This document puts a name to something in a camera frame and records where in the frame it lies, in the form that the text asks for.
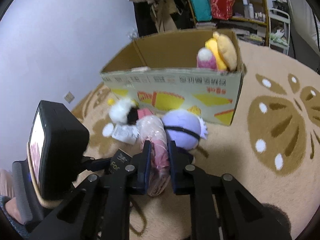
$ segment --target plastic container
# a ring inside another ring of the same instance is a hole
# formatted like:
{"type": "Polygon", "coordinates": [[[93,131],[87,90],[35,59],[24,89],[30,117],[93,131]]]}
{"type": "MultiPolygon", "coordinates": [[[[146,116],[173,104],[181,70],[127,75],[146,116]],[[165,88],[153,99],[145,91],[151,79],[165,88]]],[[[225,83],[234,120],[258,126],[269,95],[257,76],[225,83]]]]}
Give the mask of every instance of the plastic container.
{"type": "Polygon", "coordinates": [[[250,19],[254,19],[254,9],[253,9],[253,4],[249,4],[249,14],[250,14],[250,19]]]}
{"type": "Polygon", "coordinates": [[[250,18],[250,12],[249,12],[249,4],[248,4],[248,0],[242,0],[243,3],[243,9],[244,9],[244,17],[246,19],[250,18]]]}

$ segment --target red gift bag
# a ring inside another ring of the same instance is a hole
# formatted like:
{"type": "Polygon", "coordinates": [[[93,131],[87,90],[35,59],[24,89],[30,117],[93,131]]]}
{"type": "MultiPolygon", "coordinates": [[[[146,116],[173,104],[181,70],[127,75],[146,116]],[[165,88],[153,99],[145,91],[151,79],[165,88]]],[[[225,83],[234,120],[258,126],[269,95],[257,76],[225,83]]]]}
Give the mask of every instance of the red gift bag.
{"type": "Polygon", "coordinates": [[[212,18],[228,20],[232,17],[232,7],[236,0],[210,0],[212,18]]]}

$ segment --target carpet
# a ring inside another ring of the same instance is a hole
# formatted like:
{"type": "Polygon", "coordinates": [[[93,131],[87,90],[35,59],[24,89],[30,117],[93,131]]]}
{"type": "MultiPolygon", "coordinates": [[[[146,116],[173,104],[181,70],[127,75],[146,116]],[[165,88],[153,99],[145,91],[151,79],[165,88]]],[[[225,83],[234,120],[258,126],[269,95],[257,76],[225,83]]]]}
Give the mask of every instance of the carpet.
{"type": "MultiPolygon", "coordinates": [[[[247,67],[231,126],[207,123],[208,139],[193,150],[207,173],[232,174],[261,203],[281,216],[295,239],[320,205],[320,77],[298,61],[266,47],[239,42],[247,67]]],[[[126,145],[102,130],[110,121],[107,104],[116,97],[100,84],[72,111],[90,132],[85,155],[111,157],[126,145]]],[[[78,177],[77,185],[90,172],[78,177]]],[[[188,196],[171,185],[157,197],[133,196],[130,239],[184,239],[190,235],[188,196]]]]}

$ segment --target screw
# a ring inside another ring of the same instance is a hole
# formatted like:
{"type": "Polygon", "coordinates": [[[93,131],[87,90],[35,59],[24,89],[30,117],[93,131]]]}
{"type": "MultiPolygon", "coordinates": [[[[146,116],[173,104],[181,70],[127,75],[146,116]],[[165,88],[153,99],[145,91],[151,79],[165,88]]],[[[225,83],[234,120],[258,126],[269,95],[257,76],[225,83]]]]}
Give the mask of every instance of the screw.
{"type": "Polygon", "coordinates": [[[226,180],[226,181],[232,181],[233,177],[231,174],[224,174],[223,176],[223,179],[226,180]]]}
{"type": "Polygon", "coordinates": [[[97,176],[96,174],[90,174],[90,175],[88,176],[88,180],[89,180],[90,182],[95,181],[97,178],[98,178],[98,176],[97,176]]]}
{"type": "Polygon", "coordinates": [[[127,165],[127,166],[125,167],[125,170],[126,170],[126,171],[134,171],[135,168],[136,168],[135,166],[133,166],[132,164],[129,164],[129,165],[127,165]]]}
{"type": "Polygon", "coordinates": [[[187,171],[194,171],[194,170],[196,169],[196,167],[193,166],[192,164],[189,164],[189,165],[185,166],[185,169],[186,169],[187,171]]]}

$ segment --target person's foot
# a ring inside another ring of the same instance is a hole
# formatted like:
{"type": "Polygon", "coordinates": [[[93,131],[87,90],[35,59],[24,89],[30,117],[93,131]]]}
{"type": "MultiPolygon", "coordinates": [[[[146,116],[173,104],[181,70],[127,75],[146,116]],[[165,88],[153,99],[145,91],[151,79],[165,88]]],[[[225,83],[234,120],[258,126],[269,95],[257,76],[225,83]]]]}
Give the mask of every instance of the person's foot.
{"type": "Polygon", "coordinates": [[[16,198],[12,198],[4,205],[5,210],[7,213],[13,217],[18,223],[23,224],[16,198]]]}

